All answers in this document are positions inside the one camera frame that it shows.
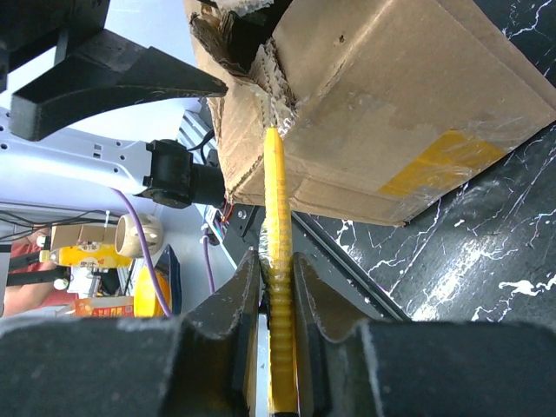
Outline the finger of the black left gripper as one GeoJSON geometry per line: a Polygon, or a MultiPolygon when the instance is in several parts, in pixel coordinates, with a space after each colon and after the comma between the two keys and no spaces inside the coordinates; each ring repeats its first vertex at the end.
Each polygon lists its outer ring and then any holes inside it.
{"type": "Polygon", "coordinates": [[[17,90],[10,132],[30,142],[90,116],[175,98],[222,97],[220,79],[154,47],[102,30],[17,90]]]}

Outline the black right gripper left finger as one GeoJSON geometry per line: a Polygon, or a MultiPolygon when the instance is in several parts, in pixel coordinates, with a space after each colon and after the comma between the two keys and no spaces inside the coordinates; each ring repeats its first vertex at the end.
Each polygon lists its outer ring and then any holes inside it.
{"type": "Polygon", "coordinates": [[[4,319],[1,413],[252,416],[259,298],[259,256],[249,250],[186,314],[4,319]]]}

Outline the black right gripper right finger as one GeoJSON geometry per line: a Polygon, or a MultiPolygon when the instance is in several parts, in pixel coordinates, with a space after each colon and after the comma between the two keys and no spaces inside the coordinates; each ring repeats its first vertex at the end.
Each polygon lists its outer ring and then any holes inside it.
{"type": "Polygon", "coordinates": [[[555,334],[523,323],[377,321],[293,258],[303,416],[552,416],[555,334]]]}

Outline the yellow utility knife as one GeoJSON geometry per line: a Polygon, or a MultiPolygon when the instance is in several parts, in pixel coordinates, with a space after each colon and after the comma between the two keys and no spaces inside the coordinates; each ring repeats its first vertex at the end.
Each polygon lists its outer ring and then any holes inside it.
{"type": "Polygon", "coordinates": [[[267,129],[263,161],[269,264],[270,405],[273,414],[297,414],[291,211],[283,140],[276,127],[267,129]]]}

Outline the brown cardboard express box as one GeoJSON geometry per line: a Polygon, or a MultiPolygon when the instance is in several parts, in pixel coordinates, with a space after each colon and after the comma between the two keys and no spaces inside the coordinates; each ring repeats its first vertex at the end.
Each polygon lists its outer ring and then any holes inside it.
{"type": "Polygon", "coordinates": [[[555,118],[555,88],[512,44],[492,1],[293,1],[271,37],[222,61],[230,13],[184,4],[199,67],[228,87],[211,98],[225,196],[264,202],[263,142],[280,130],[291,207],[398,226],[555,118]]]}

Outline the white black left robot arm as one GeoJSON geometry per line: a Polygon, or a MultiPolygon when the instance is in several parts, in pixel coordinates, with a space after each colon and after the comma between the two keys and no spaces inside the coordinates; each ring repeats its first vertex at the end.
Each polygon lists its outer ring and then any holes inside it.
{"type": "Polygon", "coordinates": [[[71,124],[138,104],[222,97],[220,79],[156,48],[102,30],[18,90],[1,111],[1,165],[94,182],[173,209],[221,207],[224,179],[176,140],[125,141],[71,124]]]}

